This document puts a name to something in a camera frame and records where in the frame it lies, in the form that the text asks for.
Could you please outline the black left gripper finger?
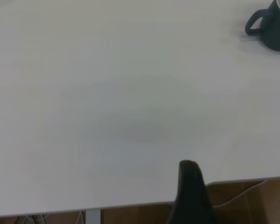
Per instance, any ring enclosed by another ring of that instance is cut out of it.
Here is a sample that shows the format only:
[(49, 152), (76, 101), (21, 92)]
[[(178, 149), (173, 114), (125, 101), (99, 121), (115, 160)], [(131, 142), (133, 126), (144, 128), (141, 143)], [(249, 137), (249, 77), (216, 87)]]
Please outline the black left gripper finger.
[(194, 161), (179, 163), (177, 197), (169, 224), (217, 224), (202, 172)]

